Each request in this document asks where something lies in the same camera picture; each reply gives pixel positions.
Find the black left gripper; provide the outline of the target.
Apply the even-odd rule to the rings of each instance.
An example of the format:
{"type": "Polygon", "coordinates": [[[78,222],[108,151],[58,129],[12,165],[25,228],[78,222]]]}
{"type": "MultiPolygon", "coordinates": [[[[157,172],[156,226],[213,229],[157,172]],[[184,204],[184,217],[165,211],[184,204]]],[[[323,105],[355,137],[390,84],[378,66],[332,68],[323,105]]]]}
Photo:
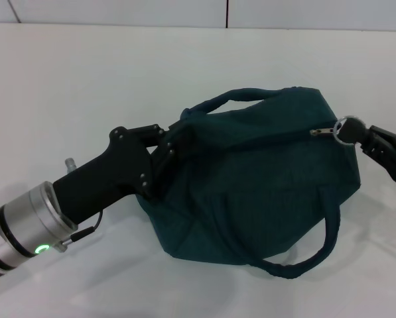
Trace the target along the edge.
{"type": "Polygon", "coordinates": [[[128,195],[160,201],[193,141],[193,132],[181,128],[182,121],[167,130],[158,124],[113,129],[101,155],[53,183],[62,214],[81,223],[128,195]]]}

